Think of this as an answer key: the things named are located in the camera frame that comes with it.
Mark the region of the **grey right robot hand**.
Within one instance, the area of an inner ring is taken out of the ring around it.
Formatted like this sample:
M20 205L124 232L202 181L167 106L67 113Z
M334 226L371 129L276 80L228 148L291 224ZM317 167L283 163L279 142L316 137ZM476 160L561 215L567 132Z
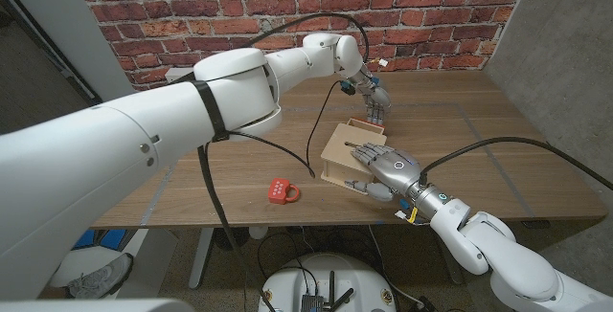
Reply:
M378 183L346 180L347 187L365 192L382 202L391 202L395 195L401 195L412 202L418 214L428 219L441 207L439 202L426 201L432 189L421 174L417 159L406 151L366 143L354 147L351 154L370 170Z

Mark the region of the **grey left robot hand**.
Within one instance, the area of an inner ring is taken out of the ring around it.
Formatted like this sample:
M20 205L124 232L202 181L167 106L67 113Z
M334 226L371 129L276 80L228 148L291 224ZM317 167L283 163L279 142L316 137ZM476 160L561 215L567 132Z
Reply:
M349 82L363 97L367 109L367 121L383 125L384 118L392 107L391 97L383 82L375 77L365 64L349 78Z

